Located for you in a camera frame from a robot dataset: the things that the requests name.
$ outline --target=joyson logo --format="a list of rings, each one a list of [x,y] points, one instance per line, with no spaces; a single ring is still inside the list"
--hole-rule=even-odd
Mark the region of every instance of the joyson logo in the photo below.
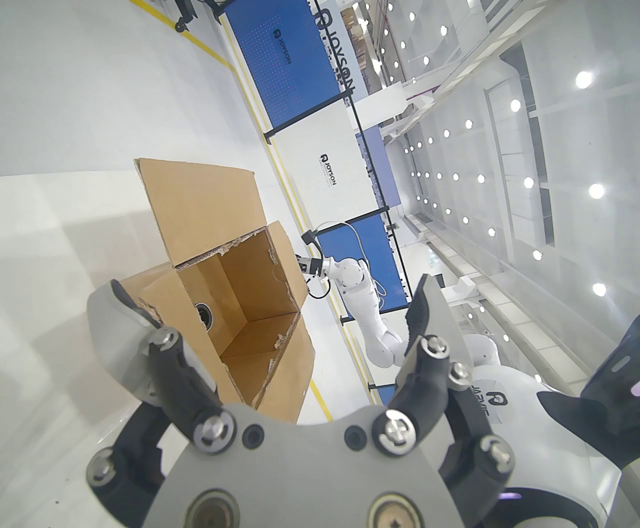
[[[280,48],[281,48],[282,52],[284,53],[284,60],[287,62],[287,64],[291,64],[291,57],[289,56],[289,51],[287,50],[287,45],[284,43],[284,39],[281,38],[282,37],[282,32],[279,29],[276,29],[273,32],[273,36],[278,41],[278,43],[280,44]]]

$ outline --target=blue pegboard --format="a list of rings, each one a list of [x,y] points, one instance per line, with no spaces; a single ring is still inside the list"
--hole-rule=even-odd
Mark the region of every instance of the blue pegboard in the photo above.
[[[352,226],[358,232],[369,259],[371,276],[387,290],[383,309],[405,306],[406,296],[382,218],[376,214],[358,220]],[[335,260],[363,258],[355,233],[346,225],[319,235],[318,240],[327,257],[333,257]]]
[[[306,0],[237,0],[225,13],[273,127],[340,92]]]

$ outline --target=white pegboard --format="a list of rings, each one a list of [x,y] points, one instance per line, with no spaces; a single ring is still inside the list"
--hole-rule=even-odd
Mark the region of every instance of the white pegboard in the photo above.
[[[378,208],[341,100],[279,132],[275,142],[312,226],[348,220]]]

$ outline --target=gray metal plate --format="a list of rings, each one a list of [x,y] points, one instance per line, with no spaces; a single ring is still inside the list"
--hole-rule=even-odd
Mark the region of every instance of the gray metal plate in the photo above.
[[[423,526],[463,528],[440,475],[420,449],[391,458],[373,444],[371,425],[386,408],[362,408],[315,426],[277,422],[242,404],[226,409],[236,418],[233,444],[210,456],[189,444],[160,489],[144,528],[183,526],[189,505],[212,489],[235,498],[243,528],[366,527],[371,505],[387,493],[409,499]],[[255,450],[242,443],[250,424],[260,424],[265,433]],[[351,425],[367,433],[360,452],[345,444],[344,432]]]

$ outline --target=yellow floor line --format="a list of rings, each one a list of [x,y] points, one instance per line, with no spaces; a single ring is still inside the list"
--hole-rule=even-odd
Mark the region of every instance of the yellow floor line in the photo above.
[[[320,395],[320,391],[316,387],[316,383],[315,383],[314,380],[311,380],[311,383],[309,384],[309,387],[311,387],[311,391],[313,391],[314,396],[318,400],[318,403],[320,404],[320,409],[322,409],[322,412],[324,413],[324,416],[326,417],[327,421],[328,422],[333,422],[333,417],[331,416],[331,413],[329,412],[329,407],[326,406],[326,403],[324,402],[323,397]]]
[[[149,13],[151,16],[153,16],[154,18],[156,18],[157,20],[159,20],[160,22],[162,22],[164,25],[168,26],[169,28],[172,28],[173,30],[175,30],[175,23],[174,21],[172,21],[169,17],[167,17],[164,13],[160,12],[159,10],[157,10],[156,8],[154,8],[153,6],[149,5],[145,0],[129,0],[132,4],[135,4],[136,6],[138,6],[139,8],[141,8],[142,10],[145,10],[147,13]],[[233,52],[236,56],[236,60],[238,61],[238,64],[241,65],[241,70],[243,73],[243,76],[245,77],[245,82],[247,84],[247,86],[249,86],[249,89],[251,90],[251,96],[252,99],[255,103],[255,105],[258,108],[258,112],[260,113],[262,119],[264,120],[265,123],[268,123],[268,120],[266,119],[266,117],[264,116],[264,113],[262,112],[262,108],[260,106],[260,104],[257,102],[257,98],[256,95],[253,93],[253,88],[251,85],[251,82],[249,82],[249,80],[246,78],[246,72],[244,71],[244,68],[242,68],[242,61],[239,59],[238,55],[237,55],[237,51],[235,49],[234,46],[234,41],[229,33],[229,30],[227,28],[227,25],[225,24],[224,20],[221,20],[222,22],[222,26],[224,27],[225,32],[227,33],[227,38],[229,40],[229,42],[231,43]],[[186,38],[187,40],[189,40],[192,44],[195,44],[197,47],[199,47],[201,50],[203,50],[205,53],[207,53],[209,56],[213,57],[216,61],[218,61],[220,64],[222,64],[225,68],[228,68],[230,71],[232,71],[238,80],[238,84],[240,84],[240,88],[243,91],[243,95],[244,98],[246,99],[248,105],[249,105],[249,110],[251,111],[252,117],[254,122],[258,125],[258,129],[261,129],[260,126],[260,121],[258,119],[258,116],[256,115],[255,111],[253,110],[253,105],[251,104],[251,100],[249,99],[249,95],[247,94],[244,85],[242,83],[242,80],[240,79],[240,75],[238,74],[237,70],[233,67],[233,65],[231,65],[226,59],[222,58],[218,53],[216,53],[215,51],[213,51],[209,46],[207,46],[206,44],[204,44],[201,40],[195,38],[191,33],[189,33],[189,31],[185,31],[183,33],[178,33],[176,31],[176,34],[183,36],[184,38]],[[293,192],[293,185],[291,184],[291,180],[289,178],[289,174],[287,174],[287,171],[284,167],[284,163],[282,162],[282,158],[280,157],[280,153],[278,151],[278,149],[275,146],[275,142],[271,145],[277,156],[278,159],[280,160],[280,164],[282,165],[282,170],[285,172],[286,175],[286,179],[287,182],[289,183],[289,187],[291,187],[291,193],[294,195],[294,199],[296,201],[296,204],[298,206],[298,209],[296,209],[295,205],[293,204],[293,200],[291,199],[291,194],[289,192],[289,189],[287,187],[287,185],[284,182],[284,179],[282,177],[282,174],[280,173],[280,169],[278,168],[278,165],[276,164],[275,158],[273,157],[273,154],[271,153],[271,149],[269,148],[269,144],[267,143],[267,141],[265,140],[264,136],[262,134],[260,134],[260,137],[262,138],[262,141],[264,142],[265,146],[266,146],[266,151],[269,154],[269,157],[271,158],[271,162],[273,163],[273,167],[276,170],[277,174],[278,174],[278,178],[280,179],[280,183],[282,185],[282,188],[285,191],[285,195],[287,197],[287,201],[289,202],[289,205],[291,206],[291,210],[293,211],[295,218],[296,218],[296,223],[298,224],[298,228],[300,229],[300,232],[306,231],[307,229],[309,229],[309,224],[307,222],[307,219],[304,216],[303,213],[303,209],[302,206],[300,205],[300,202],[298,201],[298,196]],[[333,307],[333,311],[338,315],[338,317],[340,317],[340,311],[338,310],[338,308],[335,306],[334,302],[332,301],[332,307]],[[356,359],[356,356],[360,356],[360,359],[362,360],[362,356],[359,353],[359,351],[357,350],[357,348],[354,348],[354,345],[351,343],[349,337],[347,336],[347,332],[345,331],[344,328],[342,328],[342,333],[345,336],[345,339],[347,341],[347,344],[349,346],[349,348],[351,349],[351,356],[354,359],[354,363],[355,365],[358,367],[358,373],[360,375],[360,380],[362,381],[363,386],[366,389],[367,395],[369,397],[369,400],[372,401],[372,403],[376,403],[375,401],[375,397],[372,396],[371,392],[369,391],[368,387],[367,387],[367,382],[370,381],[368,376],[365,375],[365,373],[363,372],[359,361]],[[326,416],[327,420],[331,421],[333,420],[331,413],[329,412],[328,407],[326,406],[326,403],[324,403],[324,399],[322,398],[322,395],[320,394],[320,391],[318,391],[318,388],[316,386],[316,383],[314,382],[314,380],[311,380],[311,384],[309,385],[309,387],[311,388],[311,390],[314,393],[314,396],[317,399],[317,402],[319,403],[320,407],[322,408],[324,415]]]
[[[203,52],[207,53],[208,55],[211,55],[216,61],[218,61],[224,67],[229,68],[232,72],[236,71],[236,69],[227,60],[223,59],[220,55],[218,55],[205,43],[195,38],[191,33],[189,33],[189,31],[183,31],[182,33],[178,33],[175,30],[175,22],[171,20],[168,16],[166,16],[163,12],[160,12],[153,6],[149,5],[145,0],[129,0],[129,1],[132,4],[135,4],[136,6],[138,6],[140,9],[145,10],[154,18],[157,18],[158,20],[160,20],[160,22],[162,22],[165,26],[169,26],[172,30],[175,31],[176,35],[183,36],[184,38],[186,38],[187,40],[189,40],[190,42],[198,46],[201,50],[203,50]]]

